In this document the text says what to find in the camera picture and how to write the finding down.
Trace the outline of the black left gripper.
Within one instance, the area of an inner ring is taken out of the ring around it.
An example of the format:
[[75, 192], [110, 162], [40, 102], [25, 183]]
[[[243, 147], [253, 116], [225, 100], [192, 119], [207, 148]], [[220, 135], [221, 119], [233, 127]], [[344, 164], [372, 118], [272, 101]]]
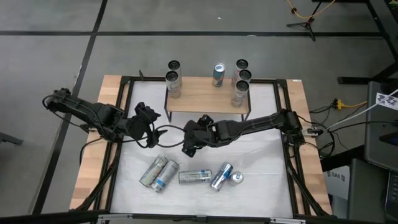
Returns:
[[127, 123], [128, 136], [139, 140], [146, 134], [146, 147], [155, 147], [159, 143], [160, 136], [167, 132], [167, 130], [154, 130], [154, 122], [161, 117], [161, 114], [146, 106], [144, 102], [139, 102], [134, 110], [136, 115], [129, 118]]

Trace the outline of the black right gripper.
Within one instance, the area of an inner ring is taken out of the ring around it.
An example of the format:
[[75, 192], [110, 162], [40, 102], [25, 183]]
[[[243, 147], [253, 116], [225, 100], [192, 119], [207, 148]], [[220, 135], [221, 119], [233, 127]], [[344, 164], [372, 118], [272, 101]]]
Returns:
[[188, 157], [193, 157], [199, 146], [224, 146], [225, 139], [221, 139], [221, 125], [225, 120], [214, 122], [207, 114], [198, 121], [189, 120], [183, 127], [184, 143], [182, 152]]

